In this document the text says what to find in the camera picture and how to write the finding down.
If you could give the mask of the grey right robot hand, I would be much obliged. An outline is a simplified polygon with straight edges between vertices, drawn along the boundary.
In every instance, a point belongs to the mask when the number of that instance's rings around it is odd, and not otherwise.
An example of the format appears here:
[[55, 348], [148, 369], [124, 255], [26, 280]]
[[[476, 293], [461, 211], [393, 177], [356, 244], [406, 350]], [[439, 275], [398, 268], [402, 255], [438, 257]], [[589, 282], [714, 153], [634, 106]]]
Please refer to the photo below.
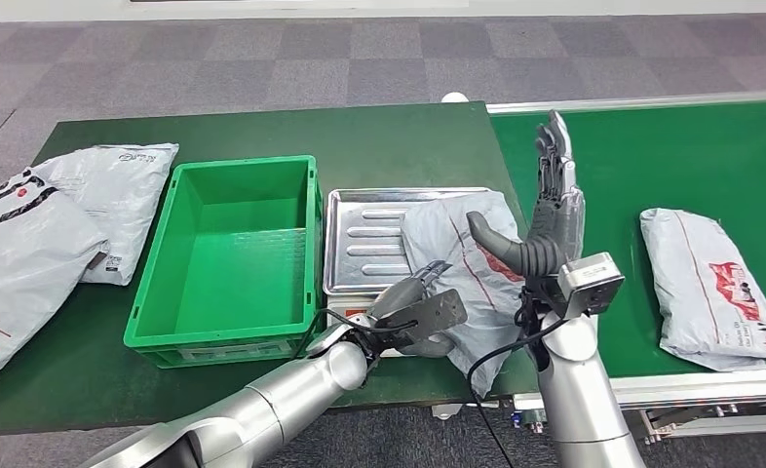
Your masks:
[[536, 133], [538, 195], [526, 238], [512, 241], [492, 229], [481, 213], [467, 213], [471, 237], [479, 247], [526, 279], [554, 275], [564, 263], [581, 257], [586, 213], [561, 114], [549, 111], [548, 123]]

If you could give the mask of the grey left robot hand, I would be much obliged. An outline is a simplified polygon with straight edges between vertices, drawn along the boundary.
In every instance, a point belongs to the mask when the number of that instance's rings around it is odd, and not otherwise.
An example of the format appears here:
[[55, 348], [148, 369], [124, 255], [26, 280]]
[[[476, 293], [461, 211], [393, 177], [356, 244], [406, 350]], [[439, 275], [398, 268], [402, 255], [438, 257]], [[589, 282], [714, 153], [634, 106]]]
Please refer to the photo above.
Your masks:
[[[430, 262], [378, 295], [366, 314], [380, 321], [393, 312], [422, 300], [427, 287], [450, 267], [451, 264], [443, 260]], [[396, 347], [395, 350], [403, 356], [443, 358], [453, 348], [454, 343], [451, 339], [436, 333], [414, 344]]]

